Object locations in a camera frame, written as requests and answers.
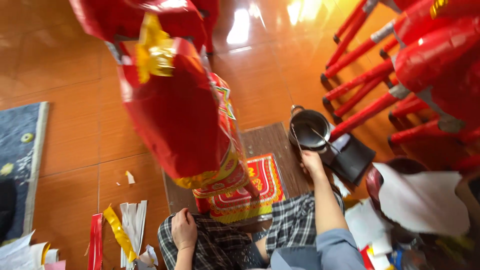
orange tile floor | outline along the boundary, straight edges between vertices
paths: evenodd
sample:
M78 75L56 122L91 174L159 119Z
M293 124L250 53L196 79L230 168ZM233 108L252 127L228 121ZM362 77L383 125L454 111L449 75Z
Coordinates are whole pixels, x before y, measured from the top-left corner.
M318 110L332 120L322 104L327 90L319 76L336 48L332 36L356 1L220 2L211 66L230 84L240 127L286 123L292 104ZM349 48L393 18L391 10L377 7ZM383 61L380 47L342 70L339 82ZM51 104L34 238L59 248L68 269L86 269L91 215L109 204L118 210L120 203L146 199L143 243L153 245L160 256L156 232L169 215L161 171L122 108L115 62L107 47L83 32L67 0L6 0L0 4L0 58L0 109L38 101ZM335 87L339 82L331 83ZM344 119L385 91L387 87L379 85ZM377 151L376 161L394 156L386 137L396 129L387 114L388 110L380 113L353 132ZM412 121L419 123L415 117ZM431 169L444 168L466 155L450 140L403 148ZM126 170L136 184L127 185ZM366 195L362 183L354 196ZM104 228L104 268L118 268L120 247L112 231Z

blue sleeve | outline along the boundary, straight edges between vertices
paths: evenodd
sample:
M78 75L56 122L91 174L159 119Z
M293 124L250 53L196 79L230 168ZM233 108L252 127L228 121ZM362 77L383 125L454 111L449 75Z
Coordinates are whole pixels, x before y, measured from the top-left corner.
M353 235L346 229L332 229L317 235L317 253L322 270L365 269Z

hand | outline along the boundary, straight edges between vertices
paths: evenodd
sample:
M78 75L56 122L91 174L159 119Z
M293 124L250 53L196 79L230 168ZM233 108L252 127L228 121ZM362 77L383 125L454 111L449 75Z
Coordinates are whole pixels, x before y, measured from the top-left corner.
M303 168L304 173L310 173L310 176L315 180L315 176L325 175L324 166L320 155L317 152L303 150L301 155L302 163L300 166Z
M172 237L175 246L179 251L191 248L195 249L197 242L197 224L188 208L180 210L172 218Z

blue rug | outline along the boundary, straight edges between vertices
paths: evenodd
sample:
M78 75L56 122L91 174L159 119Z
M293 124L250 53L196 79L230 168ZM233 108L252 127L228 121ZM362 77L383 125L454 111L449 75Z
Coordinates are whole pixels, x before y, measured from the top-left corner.
M47 102L0 110L0 181L14 179L17 189L15 216L6 240L32 231L47 114Z

pot handle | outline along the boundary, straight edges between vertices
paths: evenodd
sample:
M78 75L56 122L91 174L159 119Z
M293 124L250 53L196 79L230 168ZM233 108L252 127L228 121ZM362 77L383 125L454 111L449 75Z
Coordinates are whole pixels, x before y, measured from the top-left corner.
M301 110L304 110L305 108L301 105L292 105L292 108L290 108L290 115L295 115L295 111L297 109L301 109Z

